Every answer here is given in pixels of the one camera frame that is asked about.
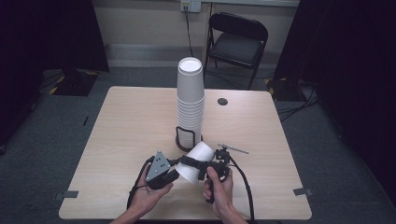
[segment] person's left hand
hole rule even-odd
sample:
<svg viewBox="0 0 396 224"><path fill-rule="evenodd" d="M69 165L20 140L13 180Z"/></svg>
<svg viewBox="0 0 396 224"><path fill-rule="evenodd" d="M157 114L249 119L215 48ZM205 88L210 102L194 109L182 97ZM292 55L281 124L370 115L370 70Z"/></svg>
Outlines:
<svg viewBox="0 0 396 224"><path fill-rule="evenodd" d="M163 189L151 189L147 186L146 176L149 169L149 165L146 165L142 176L137 184L139 188L131 202L131 207L145 215L147 212L154 208L155 204L161 199L161 197L167 194L173 187L173 183L169 183Z"/></svg>
<svg viewBox="0 0 396 224"><path fill-rule="evenodd" d="M146 165L145 170L137 183L137 187L141 188L137 189L135 192L130 207L112 223L134 223L143 215L151 211L161 197L167 194L174 186L173 183L169 183L163 189L151 189L147 186L146 182L148 169L149 165Z"/></svg>

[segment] black cable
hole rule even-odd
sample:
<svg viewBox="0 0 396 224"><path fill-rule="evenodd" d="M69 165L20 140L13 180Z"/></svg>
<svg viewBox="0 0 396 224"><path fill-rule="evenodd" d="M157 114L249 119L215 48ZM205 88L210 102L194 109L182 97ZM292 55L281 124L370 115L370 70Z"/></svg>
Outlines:
<svg viewBox="0 0 396 224"><path fill-rule="evenodd" d="M317 99L316 101L314 101L314 102L311 102L312 96L313 96L313 94L314 94L314 92L315 92L315 89L316 89L316 85L315 85L315 84L312 84L312 87L313 87L313 88L312 88L312 91L311 91L311 93L310 93L308 99L307 99L306 102L303 103L301 106L299 106L299 107L297 107L297 108L293 108L293 109L284 109L283 111L277 113L278 115L289 113L289 114L285 115L283 118L281 118L281 119L280 119L280 122L285 121L286 119L288 119L288 118L291 117L293 114L295 114L295 113L297 113L298 111L300 111L301 109L303 109L303 108L305 108L305 107L309 107L309 106L311 106L311 105L315 105L315 104L318 102L318 99Z"/></svg>
<svg viewBox="0 0 396 224"><path fill-rule="evenodd" d="M188 11L187 7L183 7L183 8L184 8L184 15L186 17L186 23L187 23L187 35L189 36L190 53L191 53L191 57L194 57L194 55L192 54L191 39L190 39L189 11Z"/></svg>
<svg viewBox="0 0 396 224"><path fill-rule="evenodd" d="M132 198L134 197L134 194L136 193L136 191L142 187L145 186L140 186L138 187L137 184L139 183L140 178L142 177L143 172L145 171L146 165L149 164L150 162L154 161L154 156L150 157L148 160L145 161L145 163L142 166L142 169L140 170L139 176L137 177L136 181L134 182L134 186L132 187L131 191L129 191L129 197L128 197L128 201L126 203L126 209L129 208L129 206L131 205L132 202Z"/></svg>
<svg viewBox="0 0 396 224"><path fill-rule="evenodd" d="M242 75L237 75L237 74L232 74L232 73L212 71L212 70L208 70L208 69L206 70L206 72L209 72L212 74L220 74L220 75L230 76L230 77L247 77L247 76L242 76ZM269 78L269 77L273 77L273 76L274 76L274 72L271 72L267 77L254 77L254 78Z"/></svg>
<svg viewBox="0 0 396 224"><path fill-rule="evenodd" d="M212 7L213 7L213 3L210 3L209 17L211 17L211 16L212 16Z"/></svg>
<svg viewBox="0 0 396 224"><path fill-rule="evenodd" d="M223 79L224 81L226 81L226 82L228 82L230 85L232 85L234 88L236 88L236 89L240 89L237 85L240 85L240 86L247 86L247 85L244 85L244 84L242 84L242 83L239 83L239 82L235 82L235 81L231 81L230 79L227 79L227 78L225 78L225 77L221 77L221 76L218 76L217 74L211 74L212 72L210 72L210 71L207 71L206 70L206 74L207 75L210 75L210 76L212 76L212 77L217 77L217 78L220 78L220 79Z"/></svg>
<svg viewBox="0 0 396 224"><path fill-rule="evenodd" d="M248 179L247 179L245 173L241 170L241 168L239 168L239 166L236 164L235 160L231 156L230 156L230 160L233 162L233 165L239 171L242 178L244 179L245 186L247 188L248 205L250 208L250 220L251 220L251 223L256 223L256 220L254 218L253 197L251 196L251 189L250 189L250 185L248 184Z"/></svg>

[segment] metal bracket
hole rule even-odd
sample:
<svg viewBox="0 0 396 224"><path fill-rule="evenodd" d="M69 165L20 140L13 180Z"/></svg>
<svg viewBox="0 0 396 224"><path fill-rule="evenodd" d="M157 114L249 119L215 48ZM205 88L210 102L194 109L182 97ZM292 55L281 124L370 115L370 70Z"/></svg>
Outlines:
<svg viewBox="0 0 396 224"><path fill-rule="evenodd" d="M157 151L157 155L155 155L154 161L149 168L146 180L154 179L162 173L167 172L170 167L171 164L169 164L163 153L160 150Z"/></svg>

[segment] black chair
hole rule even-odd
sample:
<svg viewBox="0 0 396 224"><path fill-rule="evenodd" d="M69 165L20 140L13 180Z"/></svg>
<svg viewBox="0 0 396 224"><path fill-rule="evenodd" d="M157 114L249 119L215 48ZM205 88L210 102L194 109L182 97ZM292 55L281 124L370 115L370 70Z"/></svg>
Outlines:
<svg viewBox="0 0 396 224"><path fill-rule="evenodd" d="M213 31L221 32L215 41ZM204 67L204 81L209 58L218 62L222 61L236 66L252 69L247 89L256 77L268 32L259 21L246 19L226 12L213 14L209 19L209 31L206 45L206 57Z"/></svg>

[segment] dark backdrop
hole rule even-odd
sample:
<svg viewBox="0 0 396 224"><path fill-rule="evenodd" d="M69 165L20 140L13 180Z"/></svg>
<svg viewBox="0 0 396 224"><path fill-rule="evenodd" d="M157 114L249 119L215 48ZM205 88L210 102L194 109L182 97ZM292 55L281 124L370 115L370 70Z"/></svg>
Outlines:
<svg viewBox="0 0 396 224"><path fill-rule="evenodd" d="M0 144L23 120L47 69L108 71L91 0L0 0Z"/></svg>
<svg viewBox="0 0 396 224"><path fill-rule="evenodd" d="M396 204L396 2L301 0L275 78L317 83L340 136Z"/></svg>

